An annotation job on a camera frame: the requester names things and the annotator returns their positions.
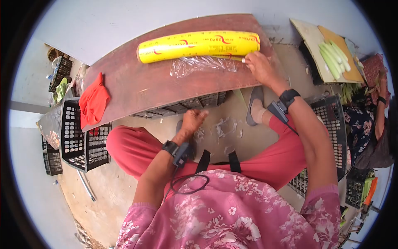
dark floral clothing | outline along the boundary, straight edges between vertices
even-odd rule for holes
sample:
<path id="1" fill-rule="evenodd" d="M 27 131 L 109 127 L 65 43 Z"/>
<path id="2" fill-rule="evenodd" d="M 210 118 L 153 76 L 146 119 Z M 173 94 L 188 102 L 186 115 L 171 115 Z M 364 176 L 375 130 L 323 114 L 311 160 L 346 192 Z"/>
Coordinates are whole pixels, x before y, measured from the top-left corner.
<path id="1" fill-rule="evenodd" d="M 368 145 L 374 130 L 375 117 L 373 112 L 365 107 L 343 106 L 344 121 L 350 126 L 347 135 L 348 147 L 351 152 L 351 165 Z"/>

plastic wrap roll label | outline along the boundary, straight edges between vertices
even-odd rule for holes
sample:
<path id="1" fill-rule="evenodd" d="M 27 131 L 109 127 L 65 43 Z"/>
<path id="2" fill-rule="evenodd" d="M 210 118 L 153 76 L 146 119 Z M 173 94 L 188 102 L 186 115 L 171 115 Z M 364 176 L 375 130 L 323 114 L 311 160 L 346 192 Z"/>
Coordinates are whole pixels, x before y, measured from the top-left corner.
<path id="1" fill-rule="evenodd" d="M 241 55 L 260 50 L 260 37 L 243 31 L 198 31 L 164 36 L 140 43 L 142 63 L 200 55 Z"/>

concrete floor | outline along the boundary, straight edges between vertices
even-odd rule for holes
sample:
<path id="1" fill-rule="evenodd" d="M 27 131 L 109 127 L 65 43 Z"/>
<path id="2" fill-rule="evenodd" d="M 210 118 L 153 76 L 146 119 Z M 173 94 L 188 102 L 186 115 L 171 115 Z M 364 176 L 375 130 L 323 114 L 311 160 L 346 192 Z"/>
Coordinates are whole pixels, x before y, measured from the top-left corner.
<path id="1" fill-rule="evenodd" d="M 309 97 L 321 94 L 329 90 L 328 86 L 314 86 L 310 75 L 306 73 L 306 63 L 301 53 L 292 45 L 274 45 L 274 48 L 281 60 L 286 74 L 289 76 L 291 86 L 296 89 L 302 97 Z M 249 101 L 251 88 L 242 89 L 244 99 Z M 277 97 L 271 90 L 264 88 L 265 104 L 268 105 Z M 197 146 L 197 157 L 199 161 L 203 149 L 213 153 L 211 162 L 227 161 L 224 154 L 226 146 L 229 150 L 236 150 L 240 161 L 251 158 L 275 143 L 278 135 L 270 128 L 258 125 L 250 127 L 245 123 L 246 104 L 244 104 L 232 92 L 228 92 L 225 103 L 219 107 L 209 109 L 210 114 L 203 123 L 205 135 Z M 217 143 L 217 132 L 214 125 L 230 117 L 238 122 L 236 132 L 228 134 L 225 138 L 219 139 Z M 145 120 L 135 117 L 125 117 L 113 122 L 113 127 L 128 125 L 133 127 L 145 127 L 161 142 L 170 140 L 175 134 L 175 127 L 182 115 L 160 119 Z M 127 209 L 134 197 L 137 181 L 125 174 L 117 164 L 111 160 L 107 165 L 102 165 L 86 174 L 86 178 L 96 202 L 92 202 L 86 193 L 75 169 L 64 165 L 64 173 L 59 175 L 59 183 L 64 192 L 70 209 L 89 235 L 98 240 L 105 247 L 113 246 L 119 234 L 121 224 L 125 218 Z M 297 210 L 301 209 L 304 198 L 291 188 L 285 186 L 279 193 Z"/>

plastic crate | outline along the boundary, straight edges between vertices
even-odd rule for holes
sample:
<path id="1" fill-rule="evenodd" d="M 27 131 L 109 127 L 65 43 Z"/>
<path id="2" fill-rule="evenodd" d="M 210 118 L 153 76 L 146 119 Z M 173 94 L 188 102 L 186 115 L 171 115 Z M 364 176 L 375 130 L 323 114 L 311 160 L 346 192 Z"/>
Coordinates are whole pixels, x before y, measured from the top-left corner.
<path id="1" fill-rule="evenodd" d="M 321 95 L 321 98 L 312 97 L 306 100 L 314 100 L 309 103 L 317 116 L 322 118 L 326 128 L 329 131 L 329 138 L 332 141 L 334 149 L 334 159 L 337 168 L 337 178 L 340 181 L 345 175 L 347 166 L 347 133 L 343 115 L 343 106 L 340 103 L 338 95 Z M 308 186 L 307 170 L 304 169 L 288 185 L 301 196 L 305 197 Z"/>
<path id="2" fill-rule="evenodd" d="M 47 175 L 54 176 L 63 173 L 59 151 L 43 152 L 43 160 Z"/>
<path id="3" fill-rule="evenodd" d="M 352 167 L 346 178 L 345 203 L 359 209 L 366 177 L 372 169 L 357 169 Z"/>
<path id="4" fill-rule="evenodd" d="M 203 109 L 209 107 L 216 107 L 224 103 L 225 94 L 226 92 L 218 92 L 195 98 L 190 98 L 187 100 L 182 100 L 164 106 L 152 108 L 143 112 L 135 113 L 130 116 L 156 119 L 156 118 L 164 118 L 171 115 L 185 113 L 189 109 Z"/>
<path id="5" fill-rule="evenodd" d="M 111 123 L 82 132 L 79 97 L 62 105 L 61 157 L 71 167 L 87 172 L 110 162 L 106 149 Z"/>
<path id="6" fill-rule="evenodd" d="M 307 169 L 303 169 L 300 174 L 293 178 L 287 185 L 305 198 L 308 187 Z"/>
<path id="7" fill-rule="evenodd" d="M 347 132 L 340 98 L 338 95 L 329 96 L 310 105 L 314 113 L 322 118 L 329 131 L 336 161 L 337 178 L 340 181 L 345 175 L 347 166 Z"/>
<path id="8" fill-rule="evenodd" d="M 61 80 L 65 77 L 69 77 L 71 69 L 72 61 L 62 56 L 58 70 L 54 75 L 54 79 L 50 83 L 49 92 L 55 92 L 55 88 L 59 83 L 61 83 Z"/>

wristwatch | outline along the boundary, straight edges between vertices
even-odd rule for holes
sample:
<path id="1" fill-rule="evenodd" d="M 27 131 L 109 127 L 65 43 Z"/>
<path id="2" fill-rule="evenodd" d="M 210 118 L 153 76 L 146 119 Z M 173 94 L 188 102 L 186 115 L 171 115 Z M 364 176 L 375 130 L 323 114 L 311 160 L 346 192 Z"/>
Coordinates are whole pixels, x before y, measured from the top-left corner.
<path id="1" fill-rule="evenodd" d="M 296 96 L 300 96 L 300 94 L 294 89 L 289 89 L 284 91 L 279 99 L 285 105 L 286 109 L 288 109 L 289 106 L 295 101 Z"/>
<path id="2" fill-rule="evenodd" d="M 387 100 L 386 100 L 385 98 L 381 97 L 381 96 L 379 96 L 379 97 L 377 98 L 377 102 L 379 102 L 379 101 L 381 101 L 381 102 L 383 102 L 385 105 L 387 105 Z"/>
<path id="3" fill-rule="evenodd" d="M 162 150 L 167 151 L 173 157 L 176 157 L 178 148 L 179 148 L 179 146 L 175 142 L 172 142 L 169 140 L 167 140 L 162 146 Z"/>

